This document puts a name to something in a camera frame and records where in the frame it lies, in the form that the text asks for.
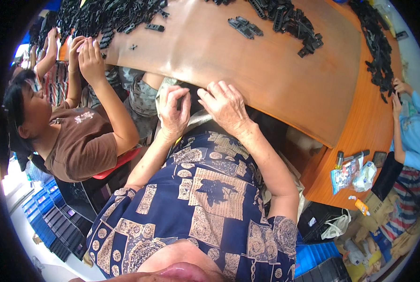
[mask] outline light blue shirt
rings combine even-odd
[[[400,114],[401,143],[406,152],[405,166],[410,166],[420,170],[420,96],[416,91],[412,93],[412,103],[417,109],[413,116]],[[394,143],[390,146],[390,151],[394,151]]]

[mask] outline glue tube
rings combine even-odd
[[[363,215],[370,215],[368,211],[368,206],[365,205],[361,200],[357,199],[354,205],[362,212]]]

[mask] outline red chair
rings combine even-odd
[[[140,150],[141,150],[141,148],[136,148],[136,149],[132,149],[132,150],[128,151],[127,153],[125,153],[122,156],[117,158],[117,163],[116,163],[115,167],[110,168],[109,170],[106,170],[106,171],[101,172],[99,174],[96,174],[96,175],[93,176],[93,178],[96,178],[96,179],[106,178],[110,173],[115,171],[119,166],[122,166],[123,164],[133,160],[135,158],[135,156],[139,154]]]

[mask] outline striped fabric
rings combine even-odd
[[[398,177],[408,189],[417,197],[420,197],[420,171],[404,166]],[[393,189],[398,193],[399,198],[394,203],[394,211],[390,213],[390,221],[379,228],[385,237],[393,242],[402,233],[409,229],[417,220],[416,204],[411,195],[398,183]]]
[[[67,98],[68,65],[69,62],[56,61],[55,65],[43,77],[43,88],[53,107],[60,106]]]

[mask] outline blue patterned blouse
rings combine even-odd
[[[90,257],[110,278],[187,239],[232,280],[291,281],[297,228],[265,217],[261,181],[236,139],[212,131],[185,137],[143,189],[111,196],[87,236]]]

